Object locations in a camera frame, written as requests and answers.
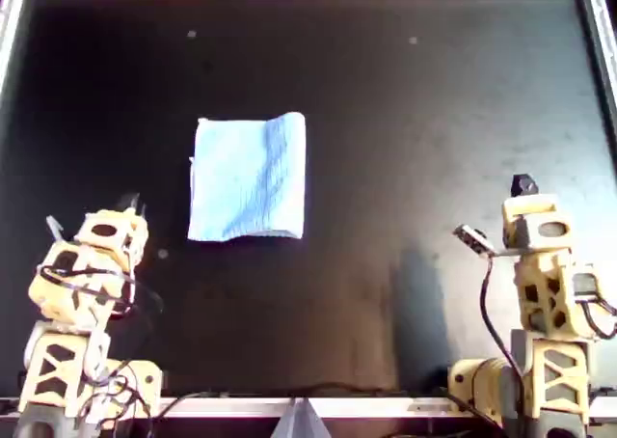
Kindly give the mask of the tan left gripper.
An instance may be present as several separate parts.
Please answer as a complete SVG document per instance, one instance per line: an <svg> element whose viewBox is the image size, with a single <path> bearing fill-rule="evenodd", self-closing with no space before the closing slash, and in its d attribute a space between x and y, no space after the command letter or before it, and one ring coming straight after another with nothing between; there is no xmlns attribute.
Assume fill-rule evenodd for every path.
<svg viewBox="0 0 617 438"><path fill-rule="evenodd" d="M148 241L147 205L139 200L139 193L129 192L117 201L116 210L87 213L73 239L108 255L121 269L134 269Z"/></svg>

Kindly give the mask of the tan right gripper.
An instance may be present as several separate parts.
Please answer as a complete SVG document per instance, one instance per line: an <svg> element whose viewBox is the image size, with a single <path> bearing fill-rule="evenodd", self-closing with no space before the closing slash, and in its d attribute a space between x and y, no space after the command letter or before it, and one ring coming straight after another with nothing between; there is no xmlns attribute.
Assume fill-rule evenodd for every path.
<svg viewBox="0 0 617 438"><path fill-rule="evenodd" d="M508 251L533 254L570 249L574 244L571 218L557 210L557 198L542 194L529 174L513 175L510 197L503 202L504 216L515 216L503 227Z"/></svg>

